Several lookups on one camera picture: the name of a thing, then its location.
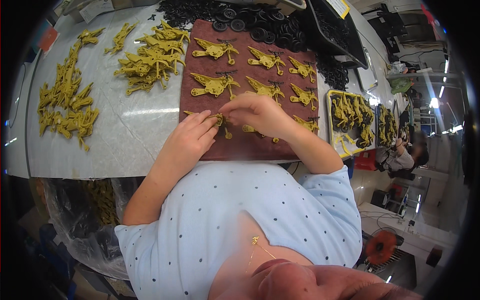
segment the white table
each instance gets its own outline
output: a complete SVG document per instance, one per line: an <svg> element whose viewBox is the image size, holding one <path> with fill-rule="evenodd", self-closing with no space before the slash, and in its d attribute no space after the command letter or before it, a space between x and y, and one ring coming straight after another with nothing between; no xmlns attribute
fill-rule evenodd
<svg viewBox="0 0 480 300"><path fill-rule="evenodd" d="M127 96L125 94L127 80L121 75L113 76L113 72L120 68L118 59L125 58L124 54L120 52L104 55L103 51L104 48L112 47L113 37L125 22L133 24L140 21L126 37L123 48L123 51L136 53L139 44L133 41L143 33L151 33L150 28L160 23L161 15L155 12L155 8L156 6L147 6L110 12L96 17L89 24L85 22L74 24L68 16L59 19L55 28L60 32L60 36L51 51L45 57L38 58L39 63L29 99L26 140L32 177L89 179L147 174L164 141L178 123L183 68L178 64L179 75L170 78L166 90L163 90L160 84L155 84L149 93L137 91ZM156 20L147 20L153 13L157 15ZM371 95L365 96L367 99L378 98L381 103L391 107L395 97L390 93L390 85L384 75L386 49L363 16L353 7L350 13L361 34L362 43L372 57L379 80L379 86ZM85 139L90 151L80 149L75 134L72 139L67 140L61 134L46 130L44 135L39 137L36 113L39 88L45 81L49 86L54 84L57 62L63 63L70 46L84 29L96 30L102 27L106 29L98 36L98 44L83 47L76 64L82 71L79 91L90 82L94 82L90 94L94 99L92 108L100 110L94 123L93 134ZM353 71L349 72L349 80L348 91L361 93ZM319 120L318 135L329 141L324 98L330 87L324 83L321 75L318 75L317 83L319 116L322 117Z"/></svg>

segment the polka dot shirt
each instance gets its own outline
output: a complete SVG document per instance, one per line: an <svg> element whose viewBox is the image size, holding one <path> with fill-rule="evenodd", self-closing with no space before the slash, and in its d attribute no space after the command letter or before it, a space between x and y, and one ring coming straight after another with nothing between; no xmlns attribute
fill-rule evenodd
<svg viewBox="0 0 480 300"><path fill-rule="evenodd" d="M314 264L353 266L361 244L347 167L299 182L278 165L210 162L183 177L148 225L115 227L138 299L207 299L233 253L236 216L247 211L270 245Z"/></svg>

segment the tray of toy parts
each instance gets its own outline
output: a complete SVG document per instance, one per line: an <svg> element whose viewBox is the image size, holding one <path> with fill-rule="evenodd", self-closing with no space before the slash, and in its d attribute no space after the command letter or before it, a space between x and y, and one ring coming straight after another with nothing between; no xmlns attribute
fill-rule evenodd
<svg viewBox="0 0 480 300"><path fill-rule="evenodd" d="M233 126L218 110L236 95L269 95L298 123L317 133L318 94L315 54L294 53L263 42L248 32L196 20L185 55L180 94L181 122L189 113L206 109L218 117L219 131L201 160L298 159L290 146L244 124Z"/></svg>
<svg viewBox="0 0 480 300"><path fill-rule="evenodd" d="M383 104L379 104L376 110L377 146L390 147L396 139L398 130L395 117L392 111Z"/></svg>
<svg viewBox="0 0 480 300"><path fill-rule="evenodd" d="M326 95L330 144L340 157L353 155L373 144L375 117L362 95L329 90Z"/></svg>

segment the brown cloth mat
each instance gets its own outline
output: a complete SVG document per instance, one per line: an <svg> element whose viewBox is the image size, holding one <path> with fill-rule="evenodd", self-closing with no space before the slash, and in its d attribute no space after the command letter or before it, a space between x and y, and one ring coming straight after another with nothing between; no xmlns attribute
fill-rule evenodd
<svg viewBox="0 0 480 300"><path fill-rule="evenodd" d="M217 60L211 56L194 57L192 55L193 51L204 50L193 39L194 37L216 44L220 43L217 41L217 38L224 40L236 38L237 41L232 42L232 45L236 50L238 50L239 54L233 52L231 53L232 58L235 60L235 64L228 64L228 56L226 53ZM230 94L227 88L217 98L215 98L215 95L210 93L200 96L192 96L191 90L193 88L204 88L204 86L193 78L193 76L190 74L191 72L215 78L221 77L221 75L216 75L215 72L231 71L235 69L238 70L238 72L233 74L233 80L238 82L241 87L233 85L233 94L239 95L247 90L255 92L245 76L249 76L265 85L271 85L268 82L269 79L272 81L283 81L284 84L281 85L280 90L285 94L285 98L281 96L278 98L279 103L282 104L283 110L289 116L296 115L304 120L308 120L308 117L318 116L318 102L314 103L314 105L317 107L317 110L315 111L312 111L311 104L304 106L301 102L290 102L290 96L297 96L291 88L290 83L295 84L303 90L305 90L305 87L316 88L317 77L315 74L313 75L315 78L315 83L312 84L309 76L303 78L299 74L291 74L288 72L289 68L294 68L288 57L291 56L302 63L304 60L315 61L315 54L313 52L308 51L293 53L287 49L281 49L275 45L268 45L263 42L258 43L250 37L250 33L234 32L230 28L224 32L217 32L213 30L211 22L203 20L195 21L190 38L192 42L188 45L187 54L185 56L186 67L183 71L181 85L180 122L187 117L187 114L183 112L184 110L201 112L209 109L212 111L212 114L216 114L225 103L230 101ZM283 51L284 54L280 55L280 58L286 64L285 67L280 66L280 69L284 71L283 75L280 76L276 73L275 66L267 70L265 66L249 65L247 63L248 59L256 60L257 58L249 51L247 46L253 47L265 54L269 54L268 50L279 52ZM200 160L297 159L297 156L285 141L280 140L275 144L271 137L262 138L258 132L243 132L241 126L233 126L230 123L227 123L227 129L228 132L232 133L233 137L232 139L227 140L225 138L224 127L225 125L220 127L220 130L215 137L216 142Z"/></svg>

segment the gold necklace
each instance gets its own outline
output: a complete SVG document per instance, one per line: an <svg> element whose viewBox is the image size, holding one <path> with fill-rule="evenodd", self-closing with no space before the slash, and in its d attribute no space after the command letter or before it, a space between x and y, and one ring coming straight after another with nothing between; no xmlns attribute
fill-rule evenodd
<svg viewBox="0 0 480 300"><path fill-rule="evenodd" d="M252 245L254 246L253 247L253 250L252 250L252 254L250 255L250 260L248 261L248 266L247 266L247 270L245 270L245 273L248 272L248 267L250 266L250 263L252 262L252 257L253 257L253 252L255 252L255 245L259 246L260 248L263 249L263 251L267 252L268 255L272 256L273 259L276 259L276 257L274 257L270 252L268 252L264 247L260 246L258 244L258 237L259 236L256 236L256 237L252 237Z"/></svg>

